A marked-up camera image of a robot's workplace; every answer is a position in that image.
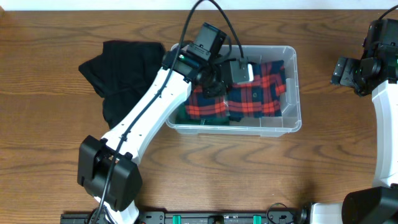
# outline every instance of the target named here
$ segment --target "red plaid shirt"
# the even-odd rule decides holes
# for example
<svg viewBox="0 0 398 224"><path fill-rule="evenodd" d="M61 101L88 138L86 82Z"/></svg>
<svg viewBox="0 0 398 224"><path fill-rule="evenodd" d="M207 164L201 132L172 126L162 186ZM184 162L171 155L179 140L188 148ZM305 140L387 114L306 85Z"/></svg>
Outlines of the red plaid shirt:
<svg viewBox="0 0 398 224"><path fill-rule="evenodd" d="M280 95L286 91L284 61L253 65L254 81L233 85L226 98L204 99L200 86L185 102L191 119L282 116Z"/></svg>

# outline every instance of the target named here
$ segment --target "folded black garment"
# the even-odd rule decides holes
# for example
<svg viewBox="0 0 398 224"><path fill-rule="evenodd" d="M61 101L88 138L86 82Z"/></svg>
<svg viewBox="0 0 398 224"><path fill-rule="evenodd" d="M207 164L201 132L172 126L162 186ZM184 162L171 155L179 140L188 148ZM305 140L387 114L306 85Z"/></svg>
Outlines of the folded black garment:
<svg viewBox="0 0 398 224"><path fill-rule="evenodd" d="M165 49L157 42L104 42L101 55L79 71L103 101L103 116L115 127L145 95L162 65Z"/></svg>

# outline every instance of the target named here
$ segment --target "white wall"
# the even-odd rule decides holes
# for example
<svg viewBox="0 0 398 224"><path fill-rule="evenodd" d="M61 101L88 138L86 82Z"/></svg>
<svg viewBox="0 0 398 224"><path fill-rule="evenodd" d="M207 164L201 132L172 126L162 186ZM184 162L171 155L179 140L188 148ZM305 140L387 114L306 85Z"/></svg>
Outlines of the white wall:
<svg viewBox="0 0 398 224"><path fill-rule="evenodd" d="M0 0L5 10L187 10L197 0ZM216 0L223 9L389 9L398 0ZM215 9L203 2L199 9Z"/></svg>

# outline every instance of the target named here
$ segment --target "wooden table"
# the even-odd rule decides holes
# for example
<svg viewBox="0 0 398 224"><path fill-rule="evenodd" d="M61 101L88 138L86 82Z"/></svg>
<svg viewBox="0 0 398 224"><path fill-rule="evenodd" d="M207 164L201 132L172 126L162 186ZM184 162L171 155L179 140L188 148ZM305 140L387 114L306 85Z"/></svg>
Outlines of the wooden table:
<svg viewBox="0 0 398 224"><path fill-rule="evenodd" d="M303 125L280 138L179 135L164 126L140 165L139 207L266 210L274 202L340 202L371 186L371 97L329 83L339 56L360 57L382 11L228 11L244 45L297 51ZM102 99L77 70L105 40L179 39L187 11L6 12L0 19L1 223L58 223L97 206L76 182L78 148L107 130ZM217 11L197 11L187 39Z"/></svg>

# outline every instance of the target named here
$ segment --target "plastic bin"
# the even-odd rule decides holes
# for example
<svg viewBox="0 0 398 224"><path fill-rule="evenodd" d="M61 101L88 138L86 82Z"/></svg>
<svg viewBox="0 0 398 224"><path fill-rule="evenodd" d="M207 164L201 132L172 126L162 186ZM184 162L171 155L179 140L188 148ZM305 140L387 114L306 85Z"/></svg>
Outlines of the plastic bin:
<svg viewBox="0 0 398 224"><path fill-rule="evenodd" d="M297 76L297 55L290 46L242 46L245 57L257 63L283 60L286 75L286 92L281 95L281 117L243 118L240 122L231 121L229 126L209 126L192 124L175 124L177 111L166 120L170 128L180 134L243 134L263 137L279 137L286 133L296 132L301 128L301 110L299 80ZM228 46L224 45L220 53L226 54ZM239 47L234 45L231 57L238 57Z"/></svg>

